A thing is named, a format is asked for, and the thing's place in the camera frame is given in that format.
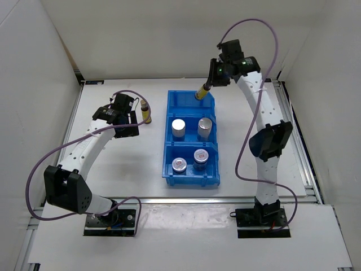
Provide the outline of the yellow cork-top bottle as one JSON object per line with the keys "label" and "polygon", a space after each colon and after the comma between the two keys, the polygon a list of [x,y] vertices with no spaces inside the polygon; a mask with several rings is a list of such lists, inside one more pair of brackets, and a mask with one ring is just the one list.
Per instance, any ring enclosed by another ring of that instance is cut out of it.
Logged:
{"label": "yellow cork-top bottle", "polygon": [[143,99],[140,101],[140,105],[141,105],[140,109],[141,109],[141,112],[142,112],[143,121],[145,121],[145,124],[150,124],[152,122],[152,118],[151,118],[151,115],[150,115],[149,105]]}
{"label": "yellow cork-top bottle", "polygon": [[196,98],[197,100],[202,100],[202,99],[204,99],[204,98],[207,96],[207,94],[208,94],[208,92],[209,92],[209,90],[210,90],[211,88],[212,88],[211,85],[203,84],[203,85],[201,86],[201,88],[199,88],[199,90],[195,93],[195,98]]}

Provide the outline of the tall silver-lid shaker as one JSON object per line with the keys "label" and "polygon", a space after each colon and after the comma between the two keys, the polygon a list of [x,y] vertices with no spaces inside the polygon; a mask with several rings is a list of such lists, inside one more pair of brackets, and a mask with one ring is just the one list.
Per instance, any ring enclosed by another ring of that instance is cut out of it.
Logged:
{"label": "tall silver-lid shaker", "polygon": [[186,123],[182,119],[175,119],[171,124],[172,138],[175,141],[183,141],[186,134]]}
{"label": "tall silver-lid shaker", "polygon": [[210,136],[210,132],[212,131],[212,121],[209,118],[203,117],[199,120],[197,126],[197,137],[199,141],[205,142],[208,140]]}

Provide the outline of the short spice jar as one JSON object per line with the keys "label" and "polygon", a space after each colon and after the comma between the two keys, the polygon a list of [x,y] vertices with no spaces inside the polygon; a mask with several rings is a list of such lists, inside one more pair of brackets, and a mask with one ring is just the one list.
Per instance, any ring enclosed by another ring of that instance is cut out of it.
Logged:
{"label": "short spice jar", "polygon": [[172,173],[185,175],[187,170],[187,162],[184,158],[175,158],[171,163]]}
{"label": "short spice jar", "polygon": [[207,150],[199,148],[193,154],[193,167],[197,171],[204,171],[209,159]]}

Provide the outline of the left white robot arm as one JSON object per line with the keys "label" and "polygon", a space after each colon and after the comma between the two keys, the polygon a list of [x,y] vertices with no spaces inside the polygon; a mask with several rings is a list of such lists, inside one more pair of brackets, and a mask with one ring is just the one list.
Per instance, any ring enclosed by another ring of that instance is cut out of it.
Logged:
{"label": "left white robot arm", "polygon": [[123,109],[115,106],[99,107],[92,116],[87,130],[88,138],[78,142],[71,153],[57,167],[48,166],[44,172],[46,199],[49,204],[68,211],[83,214],[99,214],[99,220],[106,226],[114,225],[118,220],[116,202],[93,194],[86,178],[104,146],[112,138],[137,136],[137,127],[102,128],[114,125],[132,124],[137,122],[131,107]]}

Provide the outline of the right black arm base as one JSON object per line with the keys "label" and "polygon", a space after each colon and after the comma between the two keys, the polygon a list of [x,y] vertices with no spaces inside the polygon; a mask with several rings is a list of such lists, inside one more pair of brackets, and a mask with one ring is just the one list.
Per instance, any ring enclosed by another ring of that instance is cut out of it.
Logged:
{"label": "right black arm base", "polygon": [[266,222],[260,222],[252,208],[238,208],[230,212],[230,217],[236,219],[238,239],[290,238],[287,217],[284,208],[272,215]]}

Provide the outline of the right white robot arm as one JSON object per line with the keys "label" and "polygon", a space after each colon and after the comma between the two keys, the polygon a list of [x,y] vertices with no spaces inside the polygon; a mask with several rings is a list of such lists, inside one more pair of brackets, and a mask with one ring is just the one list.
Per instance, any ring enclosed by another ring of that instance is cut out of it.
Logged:
{"label": "right white robot arm", "polygon": [[253,211],[254,221],[265,226],[273,222],[280,212],[278,196],[278,163],[293,126],[277,113],[266,88],[262,73],[254,57],[236,62],[222,62],[213,58],[205,89],[212,86],[227,86],[234,80],[245,95],[253,112],[251,126],[257,128],[255,135],[246,134],[241,147],[249,147],[256,159],[257,191]]}

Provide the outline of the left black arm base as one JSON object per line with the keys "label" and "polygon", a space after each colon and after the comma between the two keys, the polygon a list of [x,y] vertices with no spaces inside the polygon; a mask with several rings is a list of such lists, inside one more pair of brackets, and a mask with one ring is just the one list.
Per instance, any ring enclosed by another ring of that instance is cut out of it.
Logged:
{"label": "left black arm base", "polygon": [[138,231],[141,202],[120,205],[106,216],[87,215],[83,236],[85,237],[135,237]]}

